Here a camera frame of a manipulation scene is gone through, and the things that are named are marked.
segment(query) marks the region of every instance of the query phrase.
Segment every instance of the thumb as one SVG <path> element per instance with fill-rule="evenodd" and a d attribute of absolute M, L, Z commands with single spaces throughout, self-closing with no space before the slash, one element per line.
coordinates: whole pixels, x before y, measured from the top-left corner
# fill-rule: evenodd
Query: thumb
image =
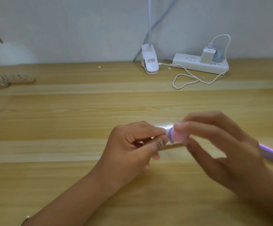
<path fill-rule="evenodd" d="M 209 153 L 207 153 L 199 143 L 192 139 L 187 138 L 183 142 L 191 153 L 196 162 L 202 167 L 205 173 L 216 182 L 220 184 L 226 177 L 225 171 L 220 164 Z"/>
<path fill-rule="evenodd" d="M 150 158 L 156 154 L 161 148 L 163 148 L 169 139 L 166 135 L 154 137 L 144 146 L 134 150 L 131 154 L 134 155 L 135 159 L 139 160 L 142 164 L 146 165 Z"/>

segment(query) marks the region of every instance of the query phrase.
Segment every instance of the wooden desk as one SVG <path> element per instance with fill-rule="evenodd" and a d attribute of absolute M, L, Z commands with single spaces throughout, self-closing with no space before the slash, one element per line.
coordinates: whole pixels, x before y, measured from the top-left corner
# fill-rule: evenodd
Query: wooden desk
<path fill-rule="evenodd" d="M 229 64 L 214 84 L 182 90 L 172 81 L 184 70 L 161 66 L 150 76 L 138 62 L 0 67 L 0 74 L 27 72 L 37 79 L 0 90 L 0 225 L 17 225 L 85 175 L 118 124 L 167 126 L 192 111 L 222 110 L 273 147 L 273 59 Z M 213 156 L 222 155 L 199 141 Z M 273 225 L 272 217 L 211 181 L 184 148 L 161 152 L 151 167 L 98 209 L 89 225 Z"/>

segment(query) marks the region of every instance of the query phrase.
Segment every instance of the white wall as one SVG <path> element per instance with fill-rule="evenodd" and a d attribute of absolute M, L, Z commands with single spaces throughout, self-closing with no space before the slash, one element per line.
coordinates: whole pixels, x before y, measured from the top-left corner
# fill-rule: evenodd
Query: white wall
<path fill-rule="evenodd" d="M 152 0 L 153 22 L 170 1 Z M 0 65 L 129 61 L 147 29 L 147 0 L 0 0 Z M 228 58 L 273 57 L 273 0 L 177 0 L 152 42 L 162 60 L 222 33 Z"/>

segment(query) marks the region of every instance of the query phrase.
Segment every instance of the bracelet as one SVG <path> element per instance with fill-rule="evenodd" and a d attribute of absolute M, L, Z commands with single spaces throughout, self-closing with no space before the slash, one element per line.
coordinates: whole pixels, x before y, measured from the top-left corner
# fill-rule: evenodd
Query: bracelet
<path fill-rule="evenodd" d="M 18 226 L 22 226 L 22 224 L 29 218 L 30 218 L 29 216 L 26 216 L 26 218 Z"/>

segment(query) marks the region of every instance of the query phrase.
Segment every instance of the electrical outlet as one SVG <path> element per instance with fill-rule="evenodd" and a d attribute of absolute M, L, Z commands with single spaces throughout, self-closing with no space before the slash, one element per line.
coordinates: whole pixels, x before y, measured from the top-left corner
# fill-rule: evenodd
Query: electrical outlet
<path fill-rule="evenodd" d="M 197 70 L 213 74 L 221 74 L 229 68 L 227 60 L 223 60 L 221 63 L 212 62 L 211 64 L 205 64 L 200 63 L 200 59 L 201 56 L 176 53 L 172 66 L 178 68 L 184 67 L 189 70 Z"/>

